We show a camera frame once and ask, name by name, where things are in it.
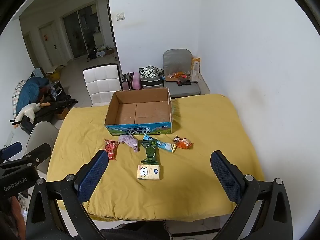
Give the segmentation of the beige round chair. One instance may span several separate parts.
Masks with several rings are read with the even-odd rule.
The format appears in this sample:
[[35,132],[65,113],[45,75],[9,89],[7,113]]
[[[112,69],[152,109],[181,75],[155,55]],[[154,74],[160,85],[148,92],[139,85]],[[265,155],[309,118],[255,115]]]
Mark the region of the beige round chair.
[[49,162],[58,133],[59,129],[53,124],[47,121],[41,121],[33,128],[26,144],[25,155],[44,143],[47,143],[50,146],[51,150],[49,157],[37,167],[37,169],[45,175],[48,173]]

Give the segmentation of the purple soft cloth toy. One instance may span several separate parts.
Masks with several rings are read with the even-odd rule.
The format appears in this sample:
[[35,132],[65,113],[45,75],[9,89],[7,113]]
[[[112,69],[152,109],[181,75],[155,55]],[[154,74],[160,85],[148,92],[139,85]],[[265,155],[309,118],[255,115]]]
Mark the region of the purple soft cloth toy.
[[139,143],[138,140],[131,134],[123,134],[119,136],[119,142],[123,144],[127,144],[129,147],[131,147],[134,152],[139,151]]

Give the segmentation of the open cardboard box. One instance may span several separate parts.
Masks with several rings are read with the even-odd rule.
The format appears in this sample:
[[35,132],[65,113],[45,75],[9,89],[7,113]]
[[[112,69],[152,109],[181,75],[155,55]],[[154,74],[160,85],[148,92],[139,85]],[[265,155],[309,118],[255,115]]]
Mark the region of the open cardboard box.
[[172,133],[172,103],[167,88],[114,92],[105,127],[113,136]]

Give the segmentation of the white padded chair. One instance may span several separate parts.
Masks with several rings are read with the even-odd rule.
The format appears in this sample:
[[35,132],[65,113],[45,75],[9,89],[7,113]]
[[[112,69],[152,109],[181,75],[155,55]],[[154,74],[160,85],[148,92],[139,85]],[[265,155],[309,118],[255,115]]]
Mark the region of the white padded chair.
[[120,71],[116,63],[86,68],[83,76],[92,106],[108,105],[114,92],[122,90]]

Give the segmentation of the white wall switch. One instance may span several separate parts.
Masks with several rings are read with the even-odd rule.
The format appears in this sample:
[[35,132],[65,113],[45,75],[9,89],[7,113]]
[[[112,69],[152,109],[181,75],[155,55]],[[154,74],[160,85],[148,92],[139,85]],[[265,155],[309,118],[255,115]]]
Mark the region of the white wall switch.
[[116,14],[117,21],[125,20],[125,14],[123,12]]

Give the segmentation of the green snack packet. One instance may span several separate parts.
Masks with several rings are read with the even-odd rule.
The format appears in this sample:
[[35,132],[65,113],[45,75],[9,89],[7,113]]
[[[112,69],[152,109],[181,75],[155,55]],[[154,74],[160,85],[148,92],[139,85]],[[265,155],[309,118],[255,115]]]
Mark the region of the green snack packet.
[[157,160],[157,139],[143,140],[140,144],[144,147],[146,158],[141,161],[142,164],[146,165],[158,165]]

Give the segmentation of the blue blanket pile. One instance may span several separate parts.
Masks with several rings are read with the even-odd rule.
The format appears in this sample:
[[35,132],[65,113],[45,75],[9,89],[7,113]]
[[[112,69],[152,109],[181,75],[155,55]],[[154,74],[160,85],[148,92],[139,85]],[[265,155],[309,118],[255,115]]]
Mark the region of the blue blanket pile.
[[49,80],[44,77],[32,76],[27,80],[21,80],[15,87],[11,100],[14,117],[24,106],[35,103],[39,98],[40,89],[48,84]]

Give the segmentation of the grey cushioned chair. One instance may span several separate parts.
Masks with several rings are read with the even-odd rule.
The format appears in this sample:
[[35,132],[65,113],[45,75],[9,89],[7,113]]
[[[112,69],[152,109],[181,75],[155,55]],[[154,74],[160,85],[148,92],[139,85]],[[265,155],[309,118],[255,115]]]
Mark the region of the grey cushioned chair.
[[191,80],[192,60],[187,49],[169,49],[163,54],[164,87],[172,98],[200,95],[199,85]]

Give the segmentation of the orange white bag on chair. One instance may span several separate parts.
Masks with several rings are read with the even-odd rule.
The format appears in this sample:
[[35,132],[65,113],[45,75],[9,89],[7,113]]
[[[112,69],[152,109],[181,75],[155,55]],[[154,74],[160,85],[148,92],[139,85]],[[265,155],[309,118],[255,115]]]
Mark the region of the orange white bag on chair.
[[199,81],[199,74],[200,74],[200,64],[201,59],[193,57],[191,61],[191,71],[190,71],[190,77],[191,81],[198,82]]

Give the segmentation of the orange snack packet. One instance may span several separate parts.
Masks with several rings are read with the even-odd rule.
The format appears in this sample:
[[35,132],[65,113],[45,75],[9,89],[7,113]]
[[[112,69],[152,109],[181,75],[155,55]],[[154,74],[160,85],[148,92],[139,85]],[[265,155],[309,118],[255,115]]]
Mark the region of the orange snack packet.
[[188,150],[193,147],[193,143],[187,138],[182,138],[182,137],[176,136],[176,137],[174,137],[173,141],[174,141],[176,147],[184,149],[184,150]]

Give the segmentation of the red snack packet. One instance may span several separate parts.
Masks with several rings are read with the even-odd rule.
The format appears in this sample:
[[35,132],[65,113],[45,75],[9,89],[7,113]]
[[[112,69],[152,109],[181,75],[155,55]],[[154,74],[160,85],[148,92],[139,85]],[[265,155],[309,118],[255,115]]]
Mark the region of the red snack packet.
[[104,150],[107,152],[109,160],[116,160],[117,149],[120,144],[118,141],[105,139],[105,147]]

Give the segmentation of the patterned tote bag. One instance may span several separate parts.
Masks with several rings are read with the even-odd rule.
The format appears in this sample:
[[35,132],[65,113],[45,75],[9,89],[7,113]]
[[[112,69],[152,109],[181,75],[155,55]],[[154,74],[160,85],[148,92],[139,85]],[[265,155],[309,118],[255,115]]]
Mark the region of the patterned tote bag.
[[154,66],[139,68],[140,83],[144,89],[162,88],[164,83],[164,70]]

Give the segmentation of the yellow tissue pack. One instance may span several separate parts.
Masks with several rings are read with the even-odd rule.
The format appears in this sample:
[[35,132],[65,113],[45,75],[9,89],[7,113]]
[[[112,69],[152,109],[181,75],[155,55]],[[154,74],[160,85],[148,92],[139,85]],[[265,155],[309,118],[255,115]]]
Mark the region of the yellow tissue pack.
[[162,170],[160,165],[138,165],[137,179],[140,180],[160,180]]

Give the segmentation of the white goose plush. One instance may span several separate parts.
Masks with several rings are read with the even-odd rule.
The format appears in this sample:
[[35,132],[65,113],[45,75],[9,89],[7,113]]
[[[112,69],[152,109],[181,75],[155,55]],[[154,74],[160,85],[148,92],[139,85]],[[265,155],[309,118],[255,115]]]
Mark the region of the white goose plush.
[[47,107],[47,106],[50,106],[49,102],[45,102],[45,103],[30,103],[30,104],[26,105],[25,107],[23,107],[20,110],[20,112],[16,116],[14,122],[12,123],[12,125],[14,126],[14,128],[17,128],[18,125],[21,124],[22,119],[23,119],[24,116],[28,117],[30,123],[33,124],[34,120],[35,120],[35,113],[40,111],[41,108]]

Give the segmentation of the blue Nestle milk powder bag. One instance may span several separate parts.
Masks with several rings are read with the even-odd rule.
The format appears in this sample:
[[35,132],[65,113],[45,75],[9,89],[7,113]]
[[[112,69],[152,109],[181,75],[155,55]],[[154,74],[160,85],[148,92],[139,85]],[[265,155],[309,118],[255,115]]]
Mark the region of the blue Nestle milk powder bag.
[[157,146],[158,148],[161,148],[163,150],[166,150],[168,152],[174,153],[176,150],[176,145],[175,144],[171,144],[171,143],[167,143],[167,142],[162,142],[156,138],[153,138],[147,134],[143,135],[143,140],[157,140]]

